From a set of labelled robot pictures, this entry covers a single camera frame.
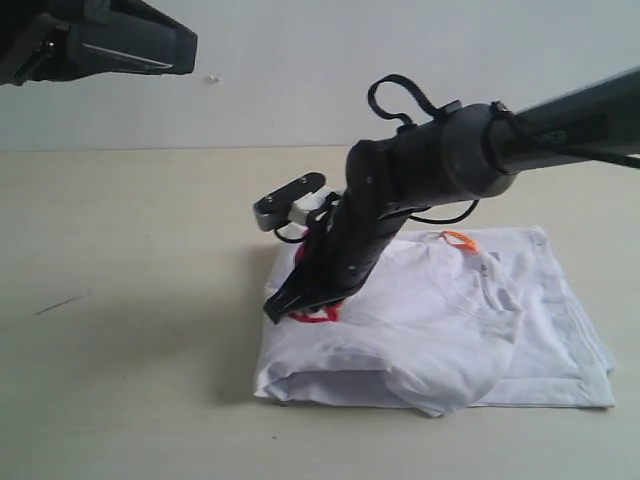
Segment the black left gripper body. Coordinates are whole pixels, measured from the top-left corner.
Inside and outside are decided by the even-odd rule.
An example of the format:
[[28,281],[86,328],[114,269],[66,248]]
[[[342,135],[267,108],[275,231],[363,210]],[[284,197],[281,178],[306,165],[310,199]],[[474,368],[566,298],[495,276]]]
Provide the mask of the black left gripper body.
[[70,26],[103,26],[107,16],[107,1],[2,1],[1,84],[23,85],[61,50]]

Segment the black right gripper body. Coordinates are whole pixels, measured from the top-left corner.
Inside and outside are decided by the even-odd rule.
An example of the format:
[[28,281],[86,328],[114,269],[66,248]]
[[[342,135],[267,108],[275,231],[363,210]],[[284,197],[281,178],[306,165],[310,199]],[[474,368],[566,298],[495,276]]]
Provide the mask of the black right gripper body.
[[391,140],[361,140],[347,155],[346,188],[321,243],[305,255],[307,300],[338,300],[359,290],[406,221],[408,201]]

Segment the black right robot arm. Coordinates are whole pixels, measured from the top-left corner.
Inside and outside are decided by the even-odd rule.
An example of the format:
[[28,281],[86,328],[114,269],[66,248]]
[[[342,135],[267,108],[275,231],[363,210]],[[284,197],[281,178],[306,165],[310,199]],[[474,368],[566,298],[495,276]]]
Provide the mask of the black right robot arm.
[[639,74],[629,71],[515,113],[501,102],[433,105],[410,79],[390,74],[429,116],[398,113],[394,136],[362,140],[348,152],[346,186],[335,192],[317,172],[295,179],[253,207],[260,229],[295,223],[303,253],[263,306],[273,322],[334,306],[365,284],[408,220],[464,202],[475,208],[504,193],[527,170],[599,161],[639,165]]

